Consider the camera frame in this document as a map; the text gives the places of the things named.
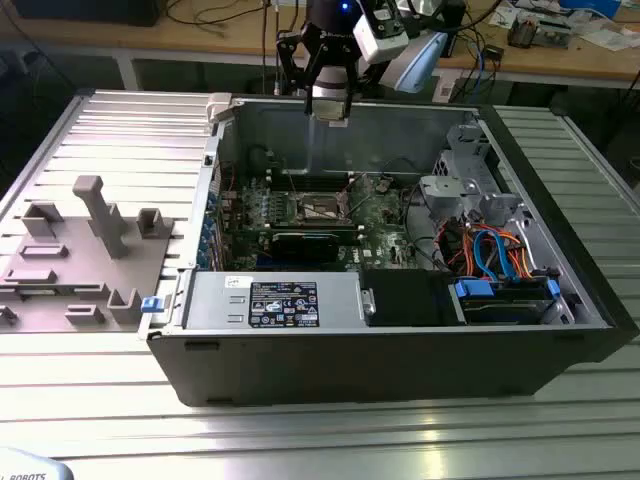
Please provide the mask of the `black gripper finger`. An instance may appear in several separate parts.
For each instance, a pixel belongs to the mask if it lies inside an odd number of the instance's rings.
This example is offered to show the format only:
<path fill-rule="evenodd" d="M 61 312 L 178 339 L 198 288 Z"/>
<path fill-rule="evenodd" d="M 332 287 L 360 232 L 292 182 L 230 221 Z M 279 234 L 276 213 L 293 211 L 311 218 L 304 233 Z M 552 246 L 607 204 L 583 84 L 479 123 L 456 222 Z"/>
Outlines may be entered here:
<path fill-rule="evenodd" d="M 333 84 L 338 97 L 343 101 L 342 119 L 346 120 L 351 113 L 351 107 L 359 88 L 358 62 L 360 53 L 356 49 L 345 49 L 341 59 L 334 67 Z"/>
<path fill-rule="evenodd" d="M 298 46 L 302 44 L 309 54 L 304 68 L 299 67 L 293 58 Z M 281 92 L 289 95 L 294 90 L 306 93 L 305 114 L 313 111 L 313 86 L 320 73 L 320 29 L 313 24 L 305 24 L 299 32 L 281 30 L 277 34 L 277 53 L 283 69 Z"/>

